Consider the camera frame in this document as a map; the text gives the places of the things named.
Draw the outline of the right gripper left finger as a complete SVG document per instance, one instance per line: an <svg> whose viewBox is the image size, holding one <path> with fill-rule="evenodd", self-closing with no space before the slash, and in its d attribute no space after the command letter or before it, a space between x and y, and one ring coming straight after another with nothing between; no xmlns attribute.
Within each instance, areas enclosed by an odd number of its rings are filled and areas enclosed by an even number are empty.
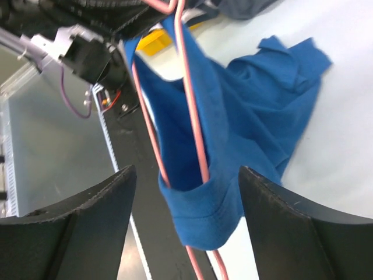
<svg viewBox="0 0 373 280"><path fill-rule="evenodd" d="M2 279L116 279L136 169L27 216L1 219Z"/></svg>

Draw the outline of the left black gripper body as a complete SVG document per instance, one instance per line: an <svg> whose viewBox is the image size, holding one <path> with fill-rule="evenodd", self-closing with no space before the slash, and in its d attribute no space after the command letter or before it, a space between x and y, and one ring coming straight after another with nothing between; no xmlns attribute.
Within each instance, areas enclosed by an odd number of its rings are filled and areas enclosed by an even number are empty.
<svg viewBox="0 0 373 280"><path fill-rule="evenodd" d="M16 36L53 38L76 25L104 38L133 38L151 28L152 9L141 1L1 1L1 28Z"/></svg>

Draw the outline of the blue tank top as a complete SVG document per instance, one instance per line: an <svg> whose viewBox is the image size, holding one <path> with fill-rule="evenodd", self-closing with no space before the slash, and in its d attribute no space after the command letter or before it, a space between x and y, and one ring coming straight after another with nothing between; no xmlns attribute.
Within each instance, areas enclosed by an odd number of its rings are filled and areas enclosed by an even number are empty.
<svg viewBox="0 0 373 280"><path fill-rule="evenodd" d="M311 117L322 75L331 60L306 39L285 47L263 39L256 54L221 66L206 57L184 29L209 168L204 183L182 80L167 81L139 57L136 39L126 41L153 113L169 181L159 180L183 245L199 250L223 246L244 214L238 171L248 166L274 183Z"/></svg>

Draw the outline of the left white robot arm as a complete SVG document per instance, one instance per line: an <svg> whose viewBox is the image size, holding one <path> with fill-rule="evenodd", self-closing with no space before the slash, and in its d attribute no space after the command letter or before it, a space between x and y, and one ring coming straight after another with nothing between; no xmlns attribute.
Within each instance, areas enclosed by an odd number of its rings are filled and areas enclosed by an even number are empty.
<svg viewBox="0 0 373 280"><path fill-rule="evenodd" d="M35 62L48 55L90 84L123 87L120 41L162 18L143 1L1 1L1 43Z"/></svg>

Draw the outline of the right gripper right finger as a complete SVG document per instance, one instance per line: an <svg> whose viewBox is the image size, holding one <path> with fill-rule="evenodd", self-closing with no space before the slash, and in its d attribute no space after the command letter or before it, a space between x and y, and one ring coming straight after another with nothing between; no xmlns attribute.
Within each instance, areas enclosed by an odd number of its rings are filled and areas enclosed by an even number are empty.
<svg viewBox="0 0 373 280"><path fill-rule="evenodd" d="M372 219L328 208L242 166L259 279L372 279Z"/></svg>

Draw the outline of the pink wire hanger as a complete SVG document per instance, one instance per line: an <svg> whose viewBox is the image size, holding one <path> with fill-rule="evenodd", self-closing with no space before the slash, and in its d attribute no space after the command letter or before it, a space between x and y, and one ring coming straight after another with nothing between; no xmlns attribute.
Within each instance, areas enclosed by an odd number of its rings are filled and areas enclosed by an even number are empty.
<svg viewBox="0 0 373 280"><path fill-rule="evenodd" d="M202 181L206 183L210 177L209 168L207 164L207 157L205 154L205 146L203 142L203 134L202 134L200 121L199 121L198 108L196 106L195 95L194 95L193 87L192 87L191 73L189 70L188 57L187 57L187 49L186 49L185 42L184 42L184 32L182 31L181 18L182 18L182 13L183 13L184 6L185 6L185 1L170 1L169 3L165 3L163 1L148 0L145 3L148 4L150 7L152 7L153 9L165 15L170 15L172 13L175 14L174 16L175 43L177 46L177 51L178 51L180 63L182 65L182 70L184 74L183 84L184 84L184 90L185 90L185 95L186 95L186 100L187 100L186 102L187 102L188 110L189 110L189 117L191 121L193 137L194 137L195 146L196 146L196 154L198 156L200 174L201 174ZM138 73L137 73L136 65L134 62L132 63L132 74L133 74L135 87L138 93L140 106L142 108L142 113L145 119L146 128L147 128L147 131L150 137L150 141L152 144L154 154L156 156L156 161L159 166L160 173L165 184L167 185L168 188L170 188L171 184L168 179L166 167L161 158L161 153L160 153L159 146L157 143L156 135L152 127L152 122L150 119L149 111L145 104L145 100L144 100L143 93L142 93L142 88L140 85L140 80L138 78Z"/></svg>

